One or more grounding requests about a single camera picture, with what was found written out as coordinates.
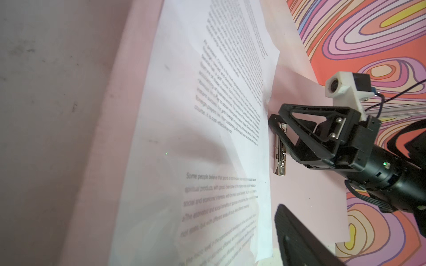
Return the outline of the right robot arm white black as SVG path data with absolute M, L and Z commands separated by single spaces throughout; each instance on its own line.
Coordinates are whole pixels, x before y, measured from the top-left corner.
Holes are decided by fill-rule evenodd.
M 426 137 L 407 145 L 410 159 L 375 144 L 381 121 L 348 107 L 284 104 L 268 125 L 287 152 L 311 170 L 330 170 L 345 178 L 346 187 L 383 213 L 412 213 L 421 235 L 426 233 Z

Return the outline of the printed english text sheet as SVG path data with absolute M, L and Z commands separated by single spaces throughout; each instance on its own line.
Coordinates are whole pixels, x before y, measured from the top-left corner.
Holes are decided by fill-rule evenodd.
M 254 266 L 272 255 L 267 105 L 279 50 L 259 1 L 165 1 L 111 266 Z

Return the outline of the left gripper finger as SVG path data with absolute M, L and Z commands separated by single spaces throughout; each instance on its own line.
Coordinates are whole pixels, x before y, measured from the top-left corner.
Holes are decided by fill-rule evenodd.
M 278 205 L 274 221 L 284 266 L 344 265 L 285 205 Z

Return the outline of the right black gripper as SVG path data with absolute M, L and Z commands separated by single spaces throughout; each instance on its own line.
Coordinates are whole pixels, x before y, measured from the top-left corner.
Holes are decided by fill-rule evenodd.
M 351 108 L 284 104 L 268 125 L 300 164 L 313 170 L 362 172 L 372 160 L 381 121 L 360 121 Z

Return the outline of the pink file folder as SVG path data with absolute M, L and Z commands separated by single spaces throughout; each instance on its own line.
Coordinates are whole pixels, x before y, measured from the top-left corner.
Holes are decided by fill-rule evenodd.
M 61 266 L 111 266 L 110 249 L 130 147 L 164 2 L 134 1 L 131 5 L 59 258 Z M 259 2 L 265 27 L 280 52 L 268 115 L 284 103 L 330 105 L 317 84 L 287 4 Z M 273 171 L 274 137 L 269 129 L 268 143 L 272 255 L 267 258 L 278 246 L 273 217 L 280 204 L 286 205 L 325 247 L 345 241 L 348 229 L 343 179 L 331 172 L 310 171 L 292 159 L 286 175 L 279 177 Z

